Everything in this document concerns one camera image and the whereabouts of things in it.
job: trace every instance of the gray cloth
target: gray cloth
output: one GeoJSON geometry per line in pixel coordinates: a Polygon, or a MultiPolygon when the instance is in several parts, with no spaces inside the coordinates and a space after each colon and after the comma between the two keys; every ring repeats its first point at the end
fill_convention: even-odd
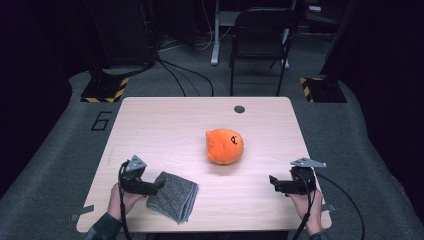
{"type": "Polygon", "coordinates": [[[178,224],[187,222],[193,210],[197,184],[174,174],[161,172],[155,183],[165,179],[166,183],[156,196],[149,196],[147,207],[174,219],[178,224]]]}

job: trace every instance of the orange stuffed pumpkin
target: orange stuffed pumpkin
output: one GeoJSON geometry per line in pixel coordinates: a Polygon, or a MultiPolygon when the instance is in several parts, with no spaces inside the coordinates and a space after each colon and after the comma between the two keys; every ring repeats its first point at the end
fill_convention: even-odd
{"type": "Polygon", "coordinates": [[[206,131],[206,148],[208,159],[225,165],[240,159],[244,151],[243,138],[230,129],[206,131]]]}

